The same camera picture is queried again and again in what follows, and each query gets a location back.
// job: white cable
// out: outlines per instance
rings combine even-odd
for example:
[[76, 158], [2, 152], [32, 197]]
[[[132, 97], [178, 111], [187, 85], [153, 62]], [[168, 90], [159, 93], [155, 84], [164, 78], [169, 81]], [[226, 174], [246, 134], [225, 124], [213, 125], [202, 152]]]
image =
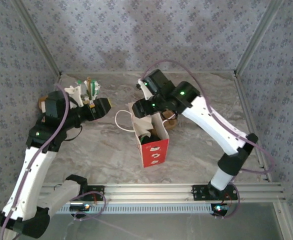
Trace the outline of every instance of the white cable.
[[172, 116], [170, 116], [168, 119], [165, 119], [162, 123], [164, 124], [166, 121], [169, 121], [171, 118], [173, 118], [175, 116], [175, 114], [173, 113]]
[[119, 124], [117, 123], [117, 116], [118, 116], [118, 113], [119, 113], [119, 112], [126, 112], [126, 113], [130, 114], [130, 115], [131, 115], [131, 118], [132, 118], [132, 113], [131, 113], [131, 112], [129, 112], [129, 111], [127, 111], [127, 110], [119, 110], [119, 111], [117, 111], [117, 113], [115, 114], [115, 117], [114, 117], [114, 121], [115, 121], [116, 126], [117, 126], [119, 129], [122, 129], [122, 130], [124, 130], [124, 131], [126, 131], [126, 132], [134, 133], [134, 132], [135, 132], [134, 130], [128, 130], [128, 129], [125, 129], [125, 128], [119, 126]]

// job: gray marble floor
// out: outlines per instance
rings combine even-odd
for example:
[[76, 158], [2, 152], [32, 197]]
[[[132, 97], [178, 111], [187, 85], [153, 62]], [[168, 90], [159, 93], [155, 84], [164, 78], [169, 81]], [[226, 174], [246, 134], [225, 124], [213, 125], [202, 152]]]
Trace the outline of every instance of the gray marble floor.
[[[74, 141], [64, 142], [46, 175], [46, 182], [62, 182], [68, 175], [77, 174], [90, 184], [103, 183], [206, 183], [217, 170], [217, 162], [223, 154], [220, 146], [189, 119], [179, 116], [177, 127], [170, 136], [166, 162], [143, 168], [134, 133], [125, 132], [115, 125], [118, 110], [127, 110], [128, 104], [143, 97], [136, 89], [139, 74], [77, 74], [78, 79], [88, 76], [101, 85], [99, 97], [111, 99], [113, 108], [103, 118], [83, 124], [83, 131]], [[190, 81], [187, 74], [168, 73], [166, 76], [178, 84]], [[211, 105], [229, 122], [248, 132], [245, 116], [231, 74], [217, 75], [197, 73], [211, 99]], [[68, 87], [71, 82], [63, 81]], [[118, 123], [131, 128], [130, 115], [119, 114]], [[78, 133], [72, 129], [68, 136]], [[245, 163], [248, 169], [259, 170], [253, 152]], [[258, 182], [259, 176], [240, 173], [240, 182]]]

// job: patterned wallpaper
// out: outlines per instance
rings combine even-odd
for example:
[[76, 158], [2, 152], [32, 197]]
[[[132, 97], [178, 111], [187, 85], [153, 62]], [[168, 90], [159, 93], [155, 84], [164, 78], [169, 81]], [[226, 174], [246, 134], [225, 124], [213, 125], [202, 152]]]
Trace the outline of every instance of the patterned wallpaper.
[[[270, 0], [24, 0], [60, 71], [233, 70]], [[164, 70], [177, 67], [161, 65]]]
[[10, 1], [1, 0], [0, 210], [18, 179], [38, 97], [52, 91], [55, 80]]
[[293, 0], [279, 9], [241, 79], [293, 215]]

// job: marble surface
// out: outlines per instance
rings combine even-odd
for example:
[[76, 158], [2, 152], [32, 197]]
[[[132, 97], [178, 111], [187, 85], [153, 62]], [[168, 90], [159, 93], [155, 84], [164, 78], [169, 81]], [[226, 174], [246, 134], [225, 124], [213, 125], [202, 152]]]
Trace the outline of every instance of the marble surface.
[[[192, 79], [184, 73], [165, 74], [174, 84]], [[90, 184], [105, 183], [206, 183], [217, 170], [223, 154], [221, 147], [194, 122], [180, 115], [177, 127], [168, 131], [170, 141], [165, 163], [143, 168], [134, 133], [119, 129], [114, 122], [118, 110], [127, 110], [128, 103], [143, 97], [136, 89], [138, 73], [77, 74], [78, 79], [88, 76], [101, 85], [99, 97], [108, 97], [112, 109], [103, 118], [83, 124], [83, 131], [73, 141], [64, 142], [47, 172], [46, 182], [63, 182], [70, 174], [88, 179]], [[230, 123], [248, 132], [240, 100], [232, 75], [197, 73], [211, 99], [211, 105]], [[64, 87], [71, 82], [62, 81]], [[121, 112], [118, 123], [131, 129], [130, 115]], [[78, 129], [68, 132], [69, 138]], [[259, 170], [255, 152], [245, 165]], [[259, 176], [240, 173], [241, 182], [258, 182]]]

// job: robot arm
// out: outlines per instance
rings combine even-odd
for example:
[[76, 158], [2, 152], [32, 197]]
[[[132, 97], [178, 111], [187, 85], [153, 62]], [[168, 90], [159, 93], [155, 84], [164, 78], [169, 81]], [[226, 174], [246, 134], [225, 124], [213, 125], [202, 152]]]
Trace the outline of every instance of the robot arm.
[[[178, 86], [174, 86], [157, 69], [145, 79], [139, 79], [137, 87], [144, 94], [144, 98], [136, 101], [132, 107], [137, 118], [171, 110], [195, 122], [222, 147], [224, 155], [218, 161], [218, 170], [209, 186], [214, 190], [223, 191], [231, 179], [239, 173], [253, 146], [236, 138], [217, 123], [209, 113], [204, 97], [190, 83], [183, 81]], [[239, 136], [254, 143], [258, 141], [258, 137], [254, 133], [248, 135], [230, 124], [214, 109], [213, 113]]]
[[[50, 218], [65, 203], [87, 192], [86, 178], [71, 175], [48, 197], [38, 201], [49, 166], [56, 157], [62, 142], [67, 138], [67, 130], [79, 128], [81, 123], [85, 121], [99, 119], [111, 109], [107, 98], [98, 98], [93, 101], [93, 104], [82, 104], [81, 107], [73, 98], [69, 97], [69, 101], [76, 106], [69, 109], [62, 129], [36, 157], [32, 167], [28, 169], [35, 153], [53, 135], [61, 123], [65, 111], [66, 103], [60, 91], [49, 93], [45, 99], [45, 113], [39, 117], [35, 126], [29, 131], [25, 159], [13, 193], [3, 210], [0, 211], [0, 226], [4, 224], [6, 217], [12, 211], [6, 228], [29, 237], [39, 238], [46, 231]], [[21, 181], [26, 171], [28, 174], [24, 186], [14, 206], [14, 199], [21, 188]]]

